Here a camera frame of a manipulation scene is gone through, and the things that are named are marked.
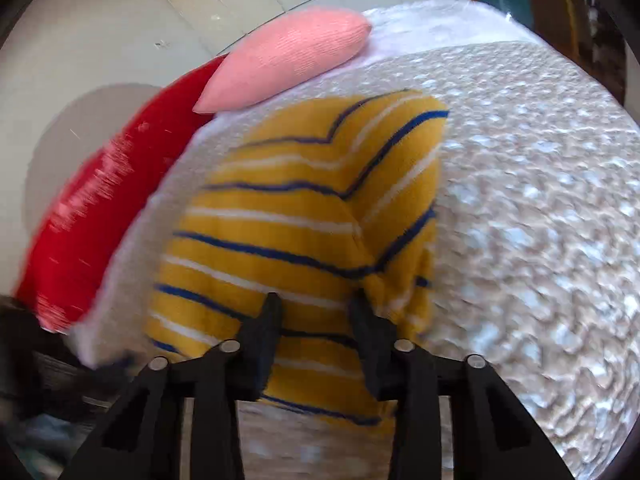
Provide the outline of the red cushion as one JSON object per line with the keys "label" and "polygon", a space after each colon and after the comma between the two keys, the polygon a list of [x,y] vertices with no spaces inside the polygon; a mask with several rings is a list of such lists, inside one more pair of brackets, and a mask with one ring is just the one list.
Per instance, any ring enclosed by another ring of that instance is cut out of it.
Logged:
{"label": "red cushion", "polygon": [[153,96],[50,203],[14,292],[45,330],[65,333],[91,310],[130,224],[209,122],[192,108],[221,62],[214,58]]}

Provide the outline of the dark wooden furniture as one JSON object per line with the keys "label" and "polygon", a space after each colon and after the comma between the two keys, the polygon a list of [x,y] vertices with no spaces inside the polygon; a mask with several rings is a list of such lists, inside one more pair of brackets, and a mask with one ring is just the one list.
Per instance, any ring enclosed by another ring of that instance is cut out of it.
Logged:
{"label": "dark wooden furniture", "polygon": [[624,102],[626,42],[598,0],[476,0],[489,4],[547,41]]}

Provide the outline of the pink cushion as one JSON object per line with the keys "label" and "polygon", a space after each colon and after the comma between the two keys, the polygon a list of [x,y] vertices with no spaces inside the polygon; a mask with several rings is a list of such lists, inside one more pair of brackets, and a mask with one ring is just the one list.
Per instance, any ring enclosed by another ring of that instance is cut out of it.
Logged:
{"label": "pink cushion", "polygon": [[242,110],[333,70],[367,44],[372,25],[347,9],[285,14],[246,36],[209,78],[196,114]]}

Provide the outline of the white textured bedspread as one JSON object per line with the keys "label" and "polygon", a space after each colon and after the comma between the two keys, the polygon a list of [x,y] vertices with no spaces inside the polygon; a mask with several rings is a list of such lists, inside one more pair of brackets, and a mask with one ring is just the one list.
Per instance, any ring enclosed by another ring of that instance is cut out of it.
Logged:
{"label": "white textured bedspread", "polygon": [[195,133],[70,332],[89,366],[149,356],[145,303],[189,197],[275,110],[411,88],[450,111],[440,148],[430,349],[480,353],[578,479],[608,478],[639,415],[639,129],[597,81],[483,3],[368,12],[363,54]]}

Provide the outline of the yellow striped knit garment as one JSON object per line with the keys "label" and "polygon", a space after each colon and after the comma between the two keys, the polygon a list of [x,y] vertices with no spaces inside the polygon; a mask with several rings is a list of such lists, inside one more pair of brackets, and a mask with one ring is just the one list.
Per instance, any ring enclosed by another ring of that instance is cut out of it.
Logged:
{"label": "yellow striped knit garment", "polygon": [[347,306],[363,290],[401,336],[431,322],[447,107],[414,90],[330,96],[271,114],[207,177],[160,258],[145,331],[173,359],[283,304],[266,402],[375,426]]}

